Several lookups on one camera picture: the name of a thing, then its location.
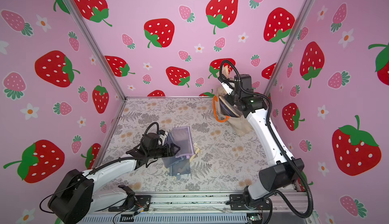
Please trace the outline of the grey-blue mesh pouch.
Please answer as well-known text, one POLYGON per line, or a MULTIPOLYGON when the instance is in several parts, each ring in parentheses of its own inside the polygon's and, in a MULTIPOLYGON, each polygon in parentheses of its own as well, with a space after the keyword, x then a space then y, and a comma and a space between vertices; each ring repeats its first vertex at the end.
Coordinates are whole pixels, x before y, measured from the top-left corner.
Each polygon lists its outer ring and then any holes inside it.
POLYGON ((181 176, 190 174, 190 160, 186 157, 168 157, 163 158, 163 163, 166 168, 166 176, 181 176))

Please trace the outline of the cream pouch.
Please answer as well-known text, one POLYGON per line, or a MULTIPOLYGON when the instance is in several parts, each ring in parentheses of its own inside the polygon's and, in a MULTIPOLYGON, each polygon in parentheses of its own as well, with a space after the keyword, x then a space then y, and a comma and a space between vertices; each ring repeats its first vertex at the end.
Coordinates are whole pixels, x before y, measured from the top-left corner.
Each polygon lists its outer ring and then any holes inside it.
POLYGON ((228 65, 224 65, 223 68, 220 70, 221 76, 220 81, 221 83, 226 84, 228 87, 234 89, 235 83, 233 80, 230 79, 230 70, 228 65))

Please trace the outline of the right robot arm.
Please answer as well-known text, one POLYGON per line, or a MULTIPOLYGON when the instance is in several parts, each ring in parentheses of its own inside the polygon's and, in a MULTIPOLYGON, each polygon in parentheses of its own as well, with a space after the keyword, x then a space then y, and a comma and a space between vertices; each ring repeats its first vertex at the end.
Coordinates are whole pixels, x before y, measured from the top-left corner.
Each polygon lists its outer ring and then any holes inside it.
POLYGON ((245 204, 254 207, 279 188, 304 180, 304 163, 296 159, 286 148, 270 118, 271 101, 268 97, 244 89, 250 79, 248 74, 235 76, 234 80, 224 75, 219 77, 228 94, 228 101, 236 106, 250 123, 266 154, 268 167, 259 172, 259 180, 247 186, 243 193, 245 204))

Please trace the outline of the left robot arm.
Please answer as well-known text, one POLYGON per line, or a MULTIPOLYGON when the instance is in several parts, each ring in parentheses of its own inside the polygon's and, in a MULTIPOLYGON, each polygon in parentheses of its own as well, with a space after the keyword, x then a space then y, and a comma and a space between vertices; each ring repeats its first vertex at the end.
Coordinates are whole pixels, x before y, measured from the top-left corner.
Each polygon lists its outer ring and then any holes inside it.
POLYGON ((148 166, 150 160, 174 157, 181 148, 169 142, 167 137, 164 131, 147 133, 137 146, 120 158, 85 171, 69 171, 49 197, 49 210, 64 224, 76 224, 93 212, 110 208, 126 211, 139 207, 129 186, 120 185, 107 191, 101 188, 125 173, 148 166))

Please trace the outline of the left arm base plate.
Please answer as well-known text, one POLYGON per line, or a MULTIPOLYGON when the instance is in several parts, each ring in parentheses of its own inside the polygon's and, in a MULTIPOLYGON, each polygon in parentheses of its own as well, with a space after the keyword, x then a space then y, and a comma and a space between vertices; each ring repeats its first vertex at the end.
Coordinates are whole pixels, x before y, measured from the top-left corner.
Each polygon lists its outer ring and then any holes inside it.
POLYGON ((151 195, 135 195, 128 197, 121 206, 109 207, 109 212, 120 212, 120 211, 133 211, 142 212, 148 211, 151 204, 151 195))

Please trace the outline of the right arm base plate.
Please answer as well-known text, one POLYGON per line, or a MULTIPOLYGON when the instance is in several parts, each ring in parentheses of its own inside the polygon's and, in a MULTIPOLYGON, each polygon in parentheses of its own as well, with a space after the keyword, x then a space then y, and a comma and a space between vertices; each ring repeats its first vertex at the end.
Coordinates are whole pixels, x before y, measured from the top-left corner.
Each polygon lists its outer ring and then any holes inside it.
POLYGON ((270 210, 270 201, 264 198, 251 199, 249 194, 231 194, 225 203, 231 210, 270 210))

